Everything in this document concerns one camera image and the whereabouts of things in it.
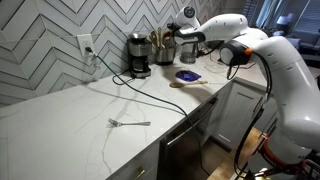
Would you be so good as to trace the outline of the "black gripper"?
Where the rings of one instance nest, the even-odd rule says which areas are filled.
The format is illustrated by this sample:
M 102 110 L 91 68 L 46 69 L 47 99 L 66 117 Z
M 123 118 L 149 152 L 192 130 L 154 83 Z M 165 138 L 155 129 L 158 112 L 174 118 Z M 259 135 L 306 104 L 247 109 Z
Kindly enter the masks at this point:
M 179 45 L 200 43 L 206 40 L 202 32 L 196 32 L 193 28 L 183 29 L 175 23 L 168 23 L 167 28 L 172 31 L 172 37 Z

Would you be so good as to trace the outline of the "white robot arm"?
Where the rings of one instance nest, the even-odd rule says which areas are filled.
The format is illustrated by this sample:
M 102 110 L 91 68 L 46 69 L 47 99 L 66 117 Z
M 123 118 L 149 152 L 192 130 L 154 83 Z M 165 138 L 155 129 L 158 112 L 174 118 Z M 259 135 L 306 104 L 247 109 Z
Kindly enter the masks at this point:
M 320 91 L 297 49 L 282 36 L 268 36 L 248 26 L 241 14 L 221 14 L 201 24 L 191 6 L 175 16 L 180 45 L 213 40 L 224 42 L 221 60 L 231 66 L 260 59 L 267 65 L 280 120 L 267 144 L 267 152 L 282 163 L 298 163 L 320 148 Z

